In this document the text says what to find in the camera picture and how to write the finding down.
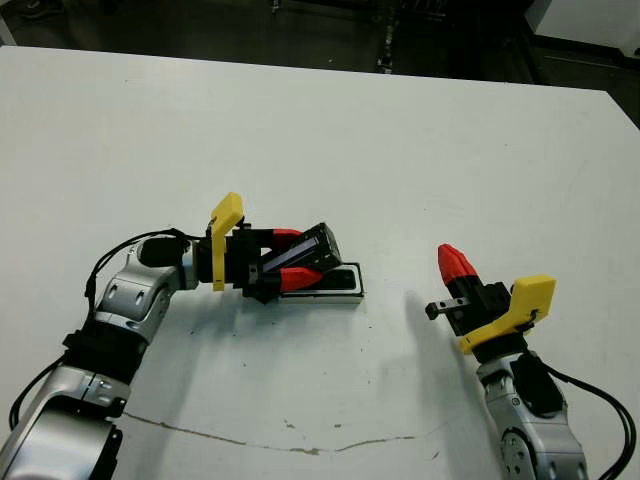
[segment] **red fingertip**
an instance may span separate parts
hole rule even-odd
[[[271,248],[275,248],[276,250],[283,249],[300,235],[302,235],[301,231],[292,228],[274,228],[273,245],[271,245]]]
[[[280,291],[292,292],[308,287],[322,280],[322,273],[306,267],[280,269]]]
[[[457,277],[478,275],[464,254],[448,243],[438,247],[438,265],[445,285]]]

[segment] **table surface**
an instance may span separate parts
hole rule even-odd
[[[477,364],[424,316],[443,242],[485,281],[556,277],[531,347],[640,420],[640,134],[606,93],[2,47],[0,152],[0,412],[81,324],[98,256],[202,232],[228,191],[362,264],[359,306],[178,293],[117,479],[499,478]],[[596,478],[622,429],[563,390]]]

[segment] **wire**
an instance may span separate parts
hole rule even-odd
[[[60,363],[62,363],[62,360],[64,360],[64,354],[58,357],[50,365],[47,365],[44,368],[44,370],[42,370],[38,375],[36,375],[36,377],[33,380],[31,380],[31,382],[29,382],[29,384],[26,387],[24,387],[24,390],[20,392],[20,395],[18,395],[18,397],[13,402],[13,405],[11,405],[11,410],[9,410],[9,428],[11,428],[11,430],[16,428],[16,425],[18,425],[18,422],[20,421],[20,407],[25,397],[27,396],[27,394],[36,385],[36,383],[42,380],[42,378],[45,375],[47,375],[50,371],[52,371],[54,368],[60,365]]]
[[[618,457],[618,459],[614,462],[613,465],[611,465],[607,469],[607,471],[605,471],[600,476],[599,480],[613,480],[614,478],[618,478],[620,473],[622,473],[622,471],[629,464],[629,461],[631,460],[631,457],[633,457],[633,452],[636,448],[636,441],[637,441],[636,425],[629,411],[625,408],[624,405],[622,405],[622,403],[620,403],[616,398],[614,398],[612,395],[605,392],[604,390],[598,387],[595,387],[593,385],[590,385],[586,382],[583,382],[582,380],[578,380],[577,378],[570,377],[569,375],[566,375],[564,373],[561,373],[551,368],[549,365],[544,363],[539,357],[534,356],[534,358],[537,358],[540,364],[542,364],[542,366],[551,375],[556,377],[558,380],[561,380],[565,383],[570,383],[578,388],[581,388],[582,390],[585,390],[589,393],[592,393],[593,395],[600,397],[601,399],[609,403],[613,407],[613,409],[616,411],[616,413],[620,417],[620,421],[622,422],[622,427],[624,429],[624,447],[622,448],[622,452],[620,453],[620,456]]]

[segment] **stain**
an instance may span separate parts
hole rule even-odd
[[[296,453],[304,453],[306,455],[320,455],[320,449],[318,448],[310,448],[309,450],[305,450],[304,448],[290,448],[290,452]]]

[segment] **black object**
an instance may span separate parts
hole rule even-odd
[[[118,465],[116,457],[121,444],[122,431],[112,426],[89,480],[109,480],[113,477],[113,472]]]
[[[272,251],[262,257],[265,272],[285,267],[309,267],[326,272],[342,264],[333,232],[325,223],[310,228],[284,251]]]
[[[562,394],[549,372],[529,351],[511,362],[513,385],[529,410],[545,415],[562,410]]]
[[[425,312],[431,320],[445,314],[456,336],[487,325],[509,310],[511,294],[502,282],[484,285],[477,275],[466,275],[453,278],[447,288],[453,299],[432,302]],[[518,332],[481,343],[473,349],[473,354],[480,363],[485,363],[526,349],[524,335]]]
[[[307,267],[327,272],[342,264],[340,251],[331,229],[319,223],[300,234],[285,246],[279,245],[277,229],[252,229],[249,223],[240,223],[226,237],[225,282],[241,288],[242,295],[262,303],[280,295],[282,278],[280,269]],[[197,275],[203,283],[213,281],[211,268],[211,233],[196,245]],[[272,249],[262,254],[263,248]]]
[[[189,242],[184,238],[150,238],[140,248],[140,262],[147,267],[182,265],[182,255],[188,246]]]
[[[93,319],[81,330],[70,333],[62,344],[67,347],[64,364],[131,383],[147,342],[138,334]]]

